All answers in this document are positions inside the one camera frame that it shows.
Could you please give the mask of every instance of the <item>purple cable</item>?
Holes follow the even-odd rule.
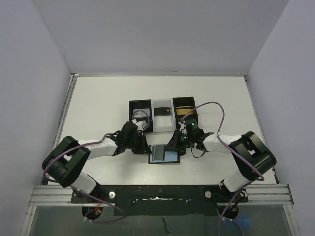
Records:
[[[244,231],[243,231],[241,225],[240,225],[236,220],[232,220],[232,219],[229,219],[229,220],[231,220],[234,224],[237,225],[237,227],[238,227],[238,228],[240,229],[240,231],[241,231],[242,236],[244,236],[245,234],[244,234]]]
[[[251,164],[249,163],[247,160],[245,160],[241,155],[239,155],[236,151],[234,151],[229,145],[227,145],[219,136],[219,132],[222,128],[222,125],[223,125],[223,122],[224,122],[224,119],[225,119],[225,110],[223,108],[223,106],[219,103],[219,102],[206,102],[206,103],[203,103],[197,107],[195,107],[194,109],[190,110],[186,115],[184,115],[181,120],[184,120],[188,115],[189,113],[191,113],[192,111],[196,110],[197,108],[199,107],[202,107],[204,105],[207,105],[207,104],[217,104],[221,110],[222,110],[222,120],[221,120],[221,123],[218,127],[218,130],[217,130],[217,137],[218,137],[218,140],[227,148],[229,149],[234,155],[236,155],[239,159],[241,159],[246,165],[248,165],[257,175],[259,175],[259,177],[261,179],[258,179],[259,181],[264,181],[265,178],[264,176]]]
[[[79,149],[79,148],[81,148],[81,147],[88,146],[88,145],[94,145],[94,144],[100,144],[101,142],[103,142],[103,141],[105,140],[105,138],[106,138],[107,135],[109,135],[109,134],[108,134],[108,133],[105,134],[105,135],[103,136],[103,138],[102,138],[101,140],[99,140],[99,141],[89,142],[89,143],[85,143],[85,144],[78,145],[78,146],[76,146],[76,147],[73,147],[73,148],[69,149],[68,151],[65,151],[64,153],[60,154],[59,156],[57,156],[57,157],[56,157],[51,163],[49,163],[48,166],[44,169],[44,172],[43,172],[43,177],[44,177],[44,179],[47,180],[47,181],[49,181],[49,182],[58,183],[57,181],[52,180],[52,179],[48,179],[48,178],[46,177],[47,171],[50,169],[50,167],[51,167],[56,161],[58,161],[60,158],[64,157],[64,155],[67,155],[68,153],[70,153],[70,152],[72,152],[72,151],[74,151],[74,150],[77,150],[77,149]],[[111,204],[111,203],[109,203],[109,202],[106,202],[106,201],[104,201],[104,200],[102,200],[102,199],[96,198],[96,197],[94,197],[94,196],[92,196],[92,195],[90,195],[90,194],[87,194],[87,193],[85,193],[85,192],[82,192],[82,191],[79,191],[79,192],[80,192],[82,195],[85,195],[85,196],[87,196],[87,197],[89,197],[89,198],[91,198],[91,199],[94,199],[94,200],[98,201],[98,202],[105,203],[105,204],[107,204],[107,205],[113,207],[114,209],[120,211],[122,214],[124,214],[124,216],[122,216],[122,217],[120,217],[120,218],[117,218],[117,219],[107,220],[107,221],[92,221],[93,223],[112,223],[112,222],[115,222],[115,221],[122,220],[122,219],[124,219],[124,218],[127,216],[126,213],[125,213],[123,210],[121,210],[119,207],[117,207],[117,206],[115,206],[115,205],[113,205],[113,204]]]
[[[241,159],[246,165],[248,165],[257,175],[259,175],[260,179],[257,179],[259,181],[264,181],[265,178],[264,176],[251,164],[249,163],[247,160],[245,160],[241,155],[239,155],[237,152],[235,152],[228,144],[226,144],[219,136],[219,132],[222,128],[222,125],[223,125],[223,122],[224,122],[224,119],[225,119],[225,110],[223,108],[223,106],[219,103],[219,102],[206,102],[206,103],[203,103],[197,107],[195,107],[194,109],[190,110],[186,115],[184,115],[181,120],[184,121],[184,119],[194,110],[196,110],[197,108],[199,107],[202,107],[204,105],[207,105],[207,104],[217,104],[221,110],[222,110],[222,120],[221,120],[221,123],[218,127],[218,130],[217,130],[217,138],[218,140],[227,148],[229,149],[235,156],[237,156],[239,159]],[[245,184],[242,188],[246,187],[247,185],[249,185],[251,182]],[[234,201],[234,199],[237,197],[237,195],[242,191],[242,188],[240,188],[236,193],[235,195],[233,196],[233,198],[230,200],[230,202],[226,205],[221,217],[220,217],[220,220],[219,220],[219,223],[218,223],[218,236],[220,236],[220,227],[221,227],[221,222],[222,222],[222,219],[224,217],[224,214],[226,213],[227,209],[230,207],[230,205],[232,204],[232,202]],[[241,226],[236,223],[236,221],[234,221],[235,224],[237,224],[237,226],[241,229],[241,232],[242,232],[242,235],[244,235],[244,232],[241,228]]]
[[[113,223],[113,222],[122,220],[122,219],[124,219],[124,218],[127,216],[126,212],[124,212],[124,211],[121,210],[119,207],[117,207],[117,206],[115,206],[115,205],[113,205],[113,204],[111,204],[111,203],[109,203],[109,202],[107,202],[107,201],[101,200],[101,199],[99,199],[99,198],[96,198],[96,197],[94,197],[94,196],[92,196],[92,195],[90,195],[90,194],[87,194],[87,193],[85,193],[85,192],[82,192],[82,191],[79,191],[79,193],[81,193],[82,195],[85,195],[85,196],[87,196],[87,197],[89,197],[89,198],[91,198],[91,199],[93,199],[93,200],[96,200],[96,201],[98,201],[98,202],[100,202],[100,203],[105,203],[105,204],[109,205],[110,207],[112,207],[112,208],[114,208],[114,209],[120,211],[122,214],[124,214],[122,217],[119,217],[119,218],[113,219],[113,220],[101,220],[101,221],[91,220],[92,223],[99,223],[99,224]],[[93,211],[95,211],[95,210],[90,210],[90,211],[88,211],[88,212],[84,215],[84,217],[87,218],[88,214],[90,214],[90,213],[93,212]]]
[[[70,152],[72,152],[72,151],[74,151],[74,150],[77,150],[77,149],[79,149],[79,148],[81,148],[81,147],[88,146],[88,145],[93,145],[93,144],[100,144],[101,142],[104,141],[104,139],[106,138],[107,135],[109,135],[109,134],[105,134],[105,135],[103,136],[103,138],[102,138],[101,140],[99,140],[99,141],[89,142],[89,143],[85,143],[85,144],[81,144],[81,145],[75,146],[75,147],[69,149],[68,151],[65,151],[64,153],[62,153],[62,154],[60,154],[59,156],[57,156],[57,157],[56,157],[52,162],[50,162],[50,163],[48,164],[48,166],[44,169],[43,178],[44,178],[45,180],[47,180],[48,182],[58,183],[57,181],[52,180],[52,179],[49,179],[49,178],[46,177],[46,173],[48,172],[48,170],[51,168],[51,166],[52,166],[56,161],[58,161],[60,158],[64,157],[64,155],[67,155],[68,153],[70,153]]]
[[[141,110],[141,109],[138,109],[138,110],[135,110],[135,111],[133,112],[133,114],[132,114],[132,116],[131,116],[131,119],[134,119],[134,116],[136,115],[137,112],[143,112],[144,114],[146,114],[147,119],[148,119],[147,126],[144,127],[144,129],[142,130],[142,133],[143,133],[143,132],[149,127],[149,124],[150,124],[150,116],[149,116],[149,114],[148,114],[146,111]]]
[[[222,215],[220,216],[220,220],[218,222],[218,236],[220,236],[220,227],[221,227],[221,222],[223,220],[223,217],[227,211],[227,209],[230,207],[230,205],[232,204],[232,202],[235,200],[235,198],[240,194],[240,192],[242,191],[243,188],[245,188],[247,185],[249,185],[251,182],[245,184],[243,187],[241,187],[239,190],[236,191],[236,193],[234,194],[233,198],[229,201],[229,203],[226,205],[224,211],[222,212]]]

